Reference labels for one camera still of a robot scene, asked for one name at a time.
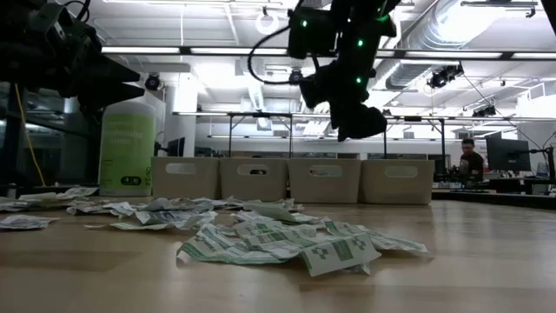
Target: table surface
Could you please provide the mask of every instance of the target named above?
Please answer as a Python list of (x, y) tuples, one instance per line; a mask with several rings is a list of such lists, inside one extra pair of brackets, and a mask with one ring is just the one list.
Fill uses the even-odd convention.
[[(311, 205), (306, 214), (421, 242), (434, 258), (384, 253), (372, 275), (311, 278), (303, 261), (238, 266), (176, 258), (194, 232), (85, 230), (69, 216), (0, 233), (0, 312), (554, 312), (556, 215), (449, 201), (430, 207)], [(229, 223), (220, 214), (218, 223)]]

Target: yellow cable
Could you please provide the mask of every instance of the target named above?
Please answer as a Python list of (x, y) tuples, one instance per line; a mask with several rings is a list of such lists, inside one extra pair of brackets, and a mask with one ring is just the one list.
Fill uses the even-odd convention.
[(17, 104), (19, 104), (19, 113), (21, 113), (21, 123), (23, 124), (23, 131), (25, 132), (25, 136), (27, 137), (27, 143), (29, 144), (31, 157), (33, 158), (33, 163), (35, 163), (36, 171), (38, 172), (38, 175), (41, 177), (41, 182), (43, 183), (43, 186), (46, 186), (46, 183), (44, 183), (41, 167), (38, 166), (38, 162), (36, 161), (35, 151), (33, 150), (33, 145), (31, 144), (31, 138), (29, 137), (29, 132), (27, 131), (27, 125), (25, 124), (25, 114), (23, 113), (23, 106), (21, 104), (21, 97), (19, 96), (19, 87), (17, 86), (17, 83), (16, 83), (16, 95), (17, 95)]

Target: person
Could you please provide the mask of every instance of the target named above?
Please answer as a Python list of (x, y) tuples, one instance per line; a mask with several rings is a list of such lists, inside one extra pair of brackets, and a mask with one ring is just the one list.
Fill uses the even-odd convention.
[(474, 180), (483, 180), (483, 163), (485, 162), (479, 153), (475, 152), (475, 141), (471, 138), (463, 139), (461, 142), (463, 155), (460, 159), (460, 174), (472, 176)]

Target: plastic bottle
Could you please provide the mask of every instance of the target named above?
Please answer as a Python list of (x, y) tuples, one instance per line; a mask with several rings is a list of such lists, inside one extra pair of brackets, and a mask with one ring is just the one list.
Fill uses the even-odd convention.
[(101, 196), (150, 196), (155, 109), (126, 101), (106, 108), (100, 160)]

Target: bin handle cutout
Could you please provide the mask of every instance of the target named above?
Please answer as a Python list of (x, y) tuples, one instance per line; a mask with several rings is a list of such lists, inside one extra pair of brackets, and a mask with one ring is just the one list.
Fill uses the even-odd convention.
[(166, 172), (169, 174), (194, 175), (197, 168), (193, 163), (168, 163)]
[(414, 166), (387, 166), (384, 175), (388, 178), (416, 178), (419, 174)]
[(341, 177), (343, 170), (338, 165), (313, 165), (309, 175), (313, 177)]
[(263, 164), (242, 164), (237, 167), (237, 174), (244, 176), (268, 175), (270, 170)]

